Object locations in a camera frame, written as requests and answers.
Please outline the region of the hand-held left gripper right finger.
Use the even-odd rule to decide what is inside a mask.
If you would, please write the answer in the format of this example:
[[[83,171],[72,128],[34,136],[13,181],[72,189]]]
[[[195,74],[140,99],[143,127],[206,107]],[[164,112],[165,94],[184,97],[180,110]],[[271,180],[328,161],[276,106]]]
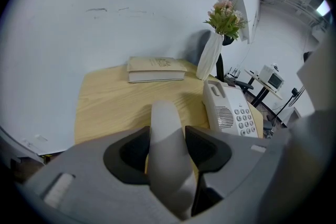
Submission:
[[[198,169],[193,218],[264,218],[265,197],[290,134],[271,139],[186,126],[188,153]]]

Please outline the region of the black office chair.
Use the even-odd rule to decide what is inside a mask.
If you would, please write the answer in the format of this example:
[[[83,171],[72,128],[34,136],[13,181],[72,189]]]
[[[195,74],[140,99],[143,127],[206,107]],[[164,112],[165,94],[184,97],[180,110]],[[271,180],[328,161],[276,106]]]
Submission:
[[[224,74],[224,63],[221,54],[219,54],[216,63],[216,78],[221,82],[226,82],[229,86],[239,86],[242,89],[243,93],[245,93],[247,90],[254,89],[251,84],[238,81],[235,76],[231,78],[230,76],[227,76],[227,74]]]

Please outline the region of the round light wooden table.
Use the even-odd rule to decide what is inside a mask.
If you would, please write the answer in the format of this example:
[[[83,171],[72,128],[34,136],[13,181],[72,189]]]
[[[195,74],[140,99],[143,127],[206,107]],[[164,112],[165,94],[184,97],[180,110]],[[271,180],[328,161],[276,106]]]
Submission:
[[[282,96],[274,91],[270,86],[268,86],[267,84],[265,84],[264,82],[262,82],[259,78],[259,75],[253,73],[250,70],[244,69],[244,71],[250,76],[250,80],[248,81],[248,86],[251,86],[251,88],[248,88],[247,86],[243,87],[243,93],[246,93],[249,90],[253,89],[253,82],[258,82],[261,86],[262,89],[259,91],[259,93],[254,97],[254,99],[252,100],[252,106],[254,106],[255,108],[258,107],[262,101],[264,100],[264,98],[269,94],[272,93],[276,98],[278,98],[279,100],[282,100]]]

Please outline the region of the black floor stand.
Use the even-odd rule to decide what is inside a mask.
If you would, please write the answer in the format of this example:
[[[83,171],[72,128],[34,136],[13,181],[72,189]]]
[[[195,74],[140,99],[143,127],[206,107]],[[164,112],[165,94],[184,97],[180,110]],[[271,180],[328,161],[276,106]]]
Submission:
[[[288,106],[291,107],[293,104],[295,104],[295,102],[301,97],[301,95],[304,93],[305,91],[305,87],[302,86],[300,88],[300,90],[293,88],[291,91],[292,96],[290,97],[290,99],[286,102],[285,105],[283,105],[280,109],[280,111],[275,115],[274,119],[276,119],[279,114]]]

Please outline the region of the white ribbed vase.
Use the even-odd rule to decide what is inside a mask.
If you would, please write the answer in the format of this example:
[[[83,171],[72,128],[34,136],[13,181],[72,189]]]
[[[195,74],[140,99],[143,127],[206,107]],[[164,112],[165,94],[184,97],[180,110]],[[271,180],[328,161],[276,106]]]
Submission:
[[[198,79],[206,80],[213,70],[221,53],[223,40],[223,35],[218,33],[210,34],[197,66],[196,76]]]

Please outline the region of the white router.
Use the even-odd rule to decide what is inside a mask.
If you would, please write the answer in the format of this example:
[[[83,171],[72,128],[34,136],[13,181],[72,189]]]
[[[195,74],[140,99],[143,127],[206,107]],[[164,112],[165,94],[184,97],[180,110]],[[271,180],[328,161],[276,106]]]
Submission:
[[[236,80],[240,75],[241,70],[239,68],[230,67],[229,71],[226,73],[226,76]]]

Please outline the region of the white telephone base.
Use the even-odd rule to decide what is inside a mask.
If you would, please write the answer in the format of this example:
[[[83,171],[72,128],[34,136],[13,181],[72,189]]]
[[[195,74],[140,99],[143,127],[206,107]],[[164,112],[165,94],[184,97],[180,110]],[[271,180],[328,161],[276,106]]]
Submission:
[[[258,137],[251,110],[239,87],[220,81],[205,80],[203,104],[211,130],[231,135]]]

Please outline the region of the white microwave oven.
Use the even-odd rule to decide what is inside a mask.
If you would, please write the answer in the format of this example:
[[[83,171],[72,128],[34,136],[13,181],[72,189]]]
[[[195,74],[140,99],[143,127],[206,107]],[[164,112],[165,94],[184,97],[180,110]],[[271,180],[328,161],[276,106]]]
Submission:
[[[272,65],[264,65],[258,76],[259,80],[272,88],[274,92],[278,92],[284,84],[284,79],[279,74],[279,71]]]

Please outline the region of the ceiling light panel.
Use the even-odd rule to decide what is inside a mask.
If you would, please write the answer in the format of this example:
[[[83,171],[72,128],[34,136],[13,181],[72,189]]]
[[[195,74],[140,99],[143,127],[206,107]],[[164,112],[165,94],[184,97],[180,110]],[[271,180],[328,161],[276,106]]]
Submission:
[[[331,10],[331,7],[327,0],[323,0],[322,3],[316,9],[317,13],[320,16],[325,16],[330,10]]]

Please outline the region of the pink flower bouquet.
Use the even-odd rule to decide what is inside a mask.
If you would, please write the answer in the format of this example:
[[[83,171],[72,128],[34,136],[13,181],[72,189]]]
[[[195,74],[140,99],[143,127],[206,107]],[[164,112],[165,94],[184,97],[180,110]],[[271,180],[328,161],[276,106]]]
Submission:
[[[236,9],[238,0],[222,0],[213,5],[204,23],[210,25],[215,33],[237,40],[239,31],[246,27],[248,20]]]

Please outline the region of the beige book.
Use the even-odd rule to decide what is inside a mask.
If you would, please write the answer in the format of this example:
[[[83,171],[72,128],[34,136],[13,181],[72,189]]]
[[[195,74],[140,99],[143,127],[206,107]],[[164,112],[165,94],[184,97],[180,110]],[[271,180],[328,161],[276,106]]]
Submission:
[[[130,57],[127,64],[130,83],[183,80],[186,72],[174,58]]]

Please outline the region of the white ceiling pipes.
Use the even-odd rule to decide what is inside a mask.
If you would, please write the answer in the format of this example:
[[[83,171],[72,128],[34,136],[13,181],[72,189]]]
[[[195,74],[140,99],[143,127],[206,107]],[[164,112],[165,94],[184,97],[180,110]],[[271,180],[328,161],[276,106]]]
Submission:
[[[330,22],[321,16],[311,4],[306,4],[302,0],[260,0],[261,4],[285,12],[305,25],[313,28],[318,26],[322,31],[330,26]]]

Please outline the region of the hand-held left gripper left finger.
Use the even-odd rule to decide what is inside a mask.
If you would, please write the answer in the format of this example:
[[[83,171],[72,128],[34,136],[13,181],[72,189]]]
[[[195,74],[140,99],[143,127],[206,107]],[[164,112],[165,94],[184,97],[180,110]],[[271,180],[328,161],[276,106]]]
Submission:
[[[150,127],[107,135],[64,151],[22,187],[51,224],[176,224],[145,174]]]

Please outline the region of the white telephone handset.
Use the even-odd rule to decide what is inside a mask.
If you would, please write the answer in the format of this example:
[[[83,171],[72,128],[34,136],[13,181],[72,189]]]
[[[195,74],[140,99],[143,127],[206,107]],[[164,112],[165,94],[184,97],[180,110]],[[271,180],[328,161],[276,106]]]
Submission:
[[[170,101],[152,104],[147,174],[160,202],[181,220],[190,218],[196,178],[177,108]]]

